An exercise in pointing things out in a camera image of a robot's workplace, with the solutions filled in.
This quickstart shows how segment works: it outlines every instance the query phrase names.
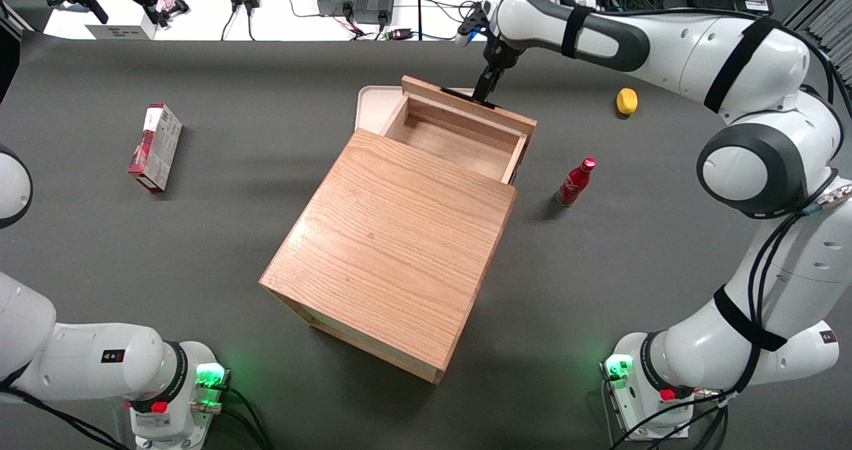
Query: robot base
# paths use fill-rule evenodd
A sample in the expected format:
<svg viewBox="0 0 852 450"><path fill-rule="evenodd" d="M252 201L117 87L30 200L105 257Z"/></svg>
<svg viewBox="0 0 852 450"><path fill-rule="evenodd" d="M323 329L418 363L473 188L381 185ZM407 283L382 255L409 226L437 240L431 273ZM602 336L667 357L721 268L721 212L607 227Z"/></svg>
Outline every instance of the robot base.
<svg viewBox="0 0 852 450"><path fill-rule="evenodd" d="M602 364L606 379L617 373L619 380L608 380L610 401L618 417L618 424L624 432L629 431L657 411L684 401L691 401L691 395L685 399L662 401L660 392L651 386L640 363L642 342L648 337L647 333L631 333L622 337L615 346L614 353ZM628 440L654 440L665 437L676 426L687 423L693 416L693 405L686 405L672 411L667 411L654 420L643 425L628 435ZM672 438L687 438L690 427L685 427Z"/></svg>
<svg viewBox="0 0 852 450"><path fill-rule="evenodd" d="M186 352L188 374L180 392L168 404L168 413L171 415L155 416L155 414L139 414L133 409L130 410L137 449L199 450L204 444L204 439L207 438L207 430L210 428L213 414L190 411L190 404L196 401L220 401L222 392L198 387L196 384L195 369L200 364L216 362L216 357L213 356L209 347L197 341L182 341L180 347ZM165 415L165 425L162 423L164 422L162 415Z"/></svg>

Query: green light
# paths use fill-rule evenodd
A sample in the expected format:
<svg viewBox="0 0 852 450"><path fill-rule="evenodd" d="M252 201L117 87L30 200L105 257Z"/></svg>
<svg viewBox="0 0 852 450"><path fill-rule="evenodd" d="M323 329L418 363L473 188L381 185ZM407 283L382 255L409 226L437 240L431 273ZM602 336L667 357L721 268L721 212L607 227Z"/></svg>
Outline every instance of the green light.
<svg viewBox="0 0 852 450"><path fill-rule="evenodd" d="M225 380L225 367L211 362L195 367L195 383L201 385L221 385Z"/></svg>
<svg viewBox="0 0 852 450"><path fill-rule="evenodd" d="M606 370L609 371L609 380L623 380L624 378L627 378L627 374L630 372L630 369L633 368L633 357L615 353L615 355L610 355L610 357L606 359L605 366Z"/></svg>

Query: red button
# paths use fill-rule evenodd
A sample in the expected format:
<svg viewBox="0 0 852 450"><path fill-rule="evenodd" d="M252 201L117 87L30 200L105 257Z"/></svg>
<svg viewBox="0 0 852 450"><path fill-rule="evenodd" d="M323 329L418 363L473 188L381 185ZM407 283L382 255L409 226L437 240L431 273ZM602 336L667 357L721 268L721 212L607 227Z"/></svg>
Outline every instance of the red button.
<svg viewBox="0 0 852 450"><path fill-rule="evenodd" d="M151 411L153 413L165 413L166 408L168 408L168 404L164 401L155 401L151 404Z"/></svg>

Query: red bottle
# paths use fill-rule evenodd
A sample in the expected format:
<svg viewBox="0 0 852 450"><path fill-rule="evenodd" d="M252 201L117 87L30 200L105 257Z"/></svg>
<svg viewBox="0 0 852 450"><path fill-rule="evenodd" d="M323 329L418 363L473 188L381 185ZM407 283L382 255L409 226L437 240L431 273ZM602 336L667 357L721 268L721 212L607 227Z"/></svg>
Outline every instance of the red bottle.
<svg viewBox="0 0 852 450"><path fill-rule="evenodd" d="M577 200L585 186L588 186L588 177L590 177L589 174L593 168L594 159L585 158L583 164L569 172L565 182L556 191L556 196L554 196L556 201L565 207L571 207L571 204Z"/></svg>

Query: black strap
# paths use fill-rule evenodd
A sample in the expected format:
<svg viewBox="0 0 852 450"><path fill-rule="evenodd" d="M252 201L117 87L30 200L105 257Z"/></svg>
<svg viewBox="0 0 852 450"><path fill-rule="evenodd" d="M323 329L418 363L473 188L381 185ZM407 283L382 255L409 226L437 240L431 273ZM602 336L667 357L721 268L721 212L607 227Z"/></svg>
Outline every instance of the black strap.
<svg viewBox="0 0 852 450"><path fill-rule="evenodd" d="M705 107L715 113L722 107L722 101L728 95L734 81L740 76L743 68L751 61L751 56L754 55L763 39L769 35L772 29L780 27L781 23L769 17L761 17L755 20L750 26L743 31L743 38L736 47L734 47L728 60L722 65L719 73L716 74L716 79L707 91L707 96L704 98Z"/></svg>
<svg viewBox="0 0 852 450"><path fill-rule="evenodd" d="M713 294L713 301L716 302L716 308L718 308L719 314L721 314L722 317L724 317L724 319L727 320L734 328L734 330L739 332L740 335L745 338L745 340L750 341L761 349L769 350L770 352L775 352L775 350L780 349L782 345L787 343L786 338L775 335L763 328L759 328L757 324L749 320L727 295L725 292L725 286L716 290L715 294Z"/></svg>
<svg viewBox="0 0 852 450"><path fill-rule="evenodd" d="M568 20L565 23L565 34L562 35L562 55L571 59L577 59L574 55L577 52L577 34L583 29L585 17L593 11L591 7L578 6L573 8L568 14Z"/></svg>
<svg viewBox="0 0 852 450"><path fill-rule="evenodd" d="M24 371L26 371L27 367L30 366L30 362L27 362L26 365L10 373L9 377L3 378L3 381L0 382L0 393L3 393L4 391L12 387L12 383L15 383L15 380L18 380L18 378L24 374Z"/></svg>
<svg viewBox="0 0 852 450"><path fill-rule="evenodd" d="M0 11L3 12L3 19L9 18L9 12L6 11L6 4L3 4L3 0L0 0Z"/></svg>

